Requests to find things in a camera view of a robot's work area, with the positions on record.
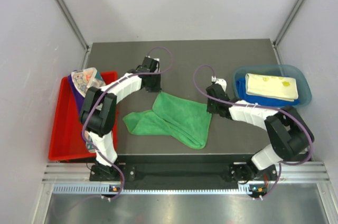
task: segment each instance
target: green cloth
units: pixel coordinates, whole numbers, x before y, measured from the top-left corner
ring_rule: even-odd
[[[152,110],[130,113],[123,118],[134,135],[171,135],[194,149],[202,149],[208,139],[211,114],[206,104],[158,94]]]

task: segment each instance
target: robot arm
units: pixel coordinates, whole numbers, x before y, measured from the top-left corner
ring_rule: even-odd
[[[257,177],[261,171],[275,163],[290,160],[308,147],[308,140],[305,134],[290,118],[275,110],[248,107],[249,105],[252,106],[252,104],[244,100],[237,98],[230,100],[225,91],[226,81],[223,79],[212,79],[212,81],[213,84],[206,89],[208,95],[232,103],[246,105],[246,107],[226,105],[208,99],[208,112],[258,126],[266,130],[269,135],[271,144],[254,154],[247,161],[246,170],[250,171],[251,178]],[[313,142],[314,136],[297,110],[292,106],[286,106],[282,109],[293,115],[306,128]]]
[[[115,123],[116,105],[133,92],[139,91],[142,88],[145,88],[148,92],[159,92],[161,90],[160,74],[130,76],[135,73],[157,71],[159,71],[159,61],[145,57],[142,65],[139,65],[136,69],[129,70],[122,78],[117,80],[120,83],[107,92],[88,122],[86,130],[89,132],[94,145],[98,148],[96,152],[100,151],[112,163],[115,163],[117,159],[111,133],[111,129]],[[91,87],[88,89],[80,112],[82,124],[87,120],[97,99],[105,90],[115,85],[117,81],[101,88]],[[110,168],[111,165],[98,153],[96,155],[96,165],[101,170],[106,171],[106,173],[113,172]]]

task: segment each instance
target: folded towel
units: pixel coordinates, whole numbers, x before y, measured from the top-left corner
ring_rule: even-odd
[[[194,149],[202,149],[208,139],[211,114],[206,104],[158,94],[152,110],[130,113],[123,118],[134,135],[171,135]]]
[[[94,67],[80,71],[74,71],[67,77],[67,80],[75,99],[78,114],[80,114],[81,112],[83,101],[85,100],[88,88],[99,88],[106,85],[100,73]],[[85,133],[85,136],[87,140],[92,141],[87,131]],[[95,152],[93,146],[88,144],[87,142],[86,148],[89,153]]]
[[[247,73],[246,93],[285,101],[298,99],[297,84],[294,78],[266,76]]]
[[[236,88],[238,95],[241,99],[250,102],[252,104],[258,103],[260,105],[264,106],[273,106],[273,107],[284,107],[287,105],[297,105],[299,104],[299,100],[294,100],[294,101],[284,101],[284,100],[279,100],[279,99],[274,99],[274,98],[268,98],[268,97],[263,97],[263,96],[252,96],[252,95],[247,95],[246,93],[246,81],[245,77],[239,78],[236,81]]]

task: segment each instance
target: gray floor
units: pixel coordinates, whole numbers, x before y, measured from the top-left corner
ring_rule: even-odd
[[[275,64],[275,54],[270,40],[208,40],[208,41],[160,41],[94,43],[88,67],[100,72],[117,71],[122,76],[129,69],[137,67],[143,57],[154,46],[165,46],[173,52],[172,70],[162,76],[163,91],[184,99],[206,104],[206,98],[195,89],[192,76],[201,64],[212,64],[217,77],[225,78],[227,93],[234,97],[232,73],[240,66],[253,64]],[[168,66],[169,56],[162,50],[151,56],[160,58],[161,68]],[[201,70],[198,83],[202,89],[211,84],[211,72]],[[242,122],[233,122],[213,116],[208,142],[204,149],[193,150],[169,136],[131,135],[122,117],[133,111],[151,109],[156,94],[141,90],[130,95],[119,104],[118,153],[120,154],[201,154],[201,153],[255,153],[268,144],[265,131]]]
[[[263,201],[252,201],[247,195],[122,195],[111,203],[96,198],[65,214],[85,197],[54,194],[45,224],[328,223],[315,184],[280,184]]]

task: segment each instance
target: folded blue towel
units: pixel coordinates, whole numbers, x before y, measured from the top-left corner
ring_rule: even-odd
[[[250,102],[252,104],[258,103],[260,105],[273,106],[273,107],[284,107],[284,106],[287,106],[287,105],[297,105],[297,104],[299,104],[298,99],[294,100],[294,101],[284,101],[284,100],[268,98],[268,97],[263,97],[263,96],[247,95],[245,85],[246,85],[245,77],[239,78],[236,81],[236,88],[237,88],[238,95],[241,99],[243,99],[247,102]]]

